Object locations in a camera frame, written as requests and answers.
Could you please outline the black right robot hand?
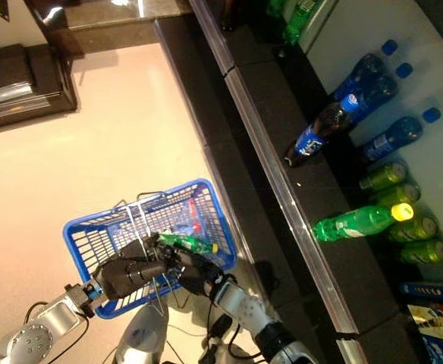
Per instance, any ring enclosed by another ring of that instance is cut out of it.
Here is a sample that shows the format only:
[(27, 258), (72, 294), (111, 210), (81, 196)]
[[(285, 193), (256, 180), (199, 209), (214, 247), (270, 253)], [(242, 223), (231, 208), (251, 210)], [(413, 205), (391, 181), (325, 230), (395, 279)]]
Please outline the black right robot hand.
[(194, 295), (213, 299), (225, 276), (215, 263), (199, 253), (165, 244), (159, 244), (155, 252), (165, 263), (167, 273), (175, 276), (183, 288)]

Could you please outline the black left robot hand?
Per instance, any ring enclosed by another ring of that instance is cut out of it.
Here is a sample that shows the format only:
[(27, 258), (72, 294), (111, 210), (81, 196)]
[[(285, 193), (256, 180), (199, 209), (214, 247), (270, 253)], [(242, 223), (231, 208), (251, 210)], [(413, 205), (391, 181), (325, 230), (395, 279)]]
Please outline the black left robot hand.
[(92, 273), (92, 279), (109, 300), (117, 300), (129, 296), (166, 271), (164, 261), (149, 258), (140, 241), (133, 240), (100, 264)]

